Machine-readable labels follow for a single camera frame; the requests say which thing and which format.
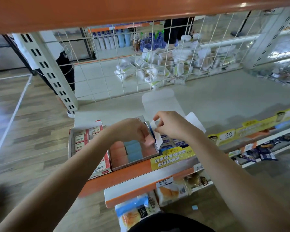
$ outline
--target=hand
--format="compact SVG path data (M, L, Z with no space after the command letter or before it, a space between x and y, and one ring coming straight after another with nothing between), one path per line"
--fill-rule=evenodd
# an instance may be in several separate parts
M159 118L160 122L155 131L171 138L185 141L191 130L198 130L176 111L158 111L153 120L156 121Z
M148 128L142 121L136 118L127 118L109 127L114 141L129 142L137 140L144 143L145 137L149 135Z

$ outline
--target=white shoe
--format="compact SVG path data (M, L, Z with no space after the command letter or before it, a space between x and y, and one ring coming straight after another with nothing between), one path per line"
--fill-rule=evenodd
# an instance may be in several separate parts
M73 118L73 119L74 119L74 114L73 114L73 113L70 113L70 112L67 110L67 114L68 114L68 117L70 117L70 118Z

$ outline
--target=white wire rack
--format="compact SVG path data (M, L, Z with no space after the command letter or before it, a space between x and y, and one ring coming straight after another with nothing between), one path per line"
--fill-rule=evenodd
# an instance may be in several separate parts
M121 25L88 26L82 28L85 35L78 31L71 33L73 31L71 29L54 30L53 32L59 42L65 42L65 50L70 52L69 58L74 61L71 64L75 69L77 100L97 102L174 83L183 84L185 80L240 69L252 60L247 54L256 40L266 34L264 31L269 28L269 24L272 24L273 27L276 26L289 9L278 8L271 12L253 10L218 14L195 18L197 19L195 21L194 17L190 17L182 20L181 25L178 24L178 19L171 19ZM267 57L262 63L290 58L290 14L289 12L287 14L289 19L282 21L282 23L285 21L286 24L277 30L275 42L273 41L273 45L267 51ZM103 35L101 32L100 37L98 32L107 29L109 34ZM178 39L178 46L174 48L172 45L167 45L161 50L157 50L155 42L151 40L145 46L149 50L147 53L138 49L139 44L136 47L132 46L133 42L138 42L138 38L141 38L141 33L148 37L150 33L158 35L163 30L166 42L173 43L170 40L174 39L174 32L179 29L184 34L194 34L194 38L190 39L190 42L183 43L180 36L175 35L175 38ZM234 37L230 34L232 31L235 31L237 35L240 33L242 36ZM96 57L95 60L84 61L77 57L76 51L80 49L72 42L79 39L85 39L89 43L89 48ZM260 50L260 47L263 47L262 44L255 50ZM147 64L151 63L155 66L140 68L141 62L146 64L148 57L150 62ZM132 72L127 73L127 66L124 65L127 62L131 63L128 71L133 70Z

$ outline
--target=blue eraser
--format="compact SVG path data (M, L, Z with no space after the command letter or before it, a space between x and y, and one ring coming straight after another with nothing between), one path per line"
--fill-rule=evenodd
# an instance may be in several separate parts
M137 140L132 140L132 141L129 141L129 142L124 142L124 146L128 146L128 145L131 145L131 144L134 144L134 143L138 143Z
M141 150L128 154L127 156L128 156L129 163L143 159L143 154Z
M137 152L140 150L142 150L142 147L141 147L141 144L139 142L126 146L127 154Z

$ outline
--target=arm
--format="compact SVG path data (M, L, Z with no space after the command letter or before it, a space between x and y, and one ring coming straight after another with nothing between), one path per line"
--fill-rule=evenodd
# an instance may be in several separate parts
M27 195L0 223L0 231L53 231L109 147L116 141L145 142L147 135L147 127L131 118L103 129Z
M290 231L290 210L276 201L243 168L178 113L159 111L159 133L186 141L220 195L247 231Z

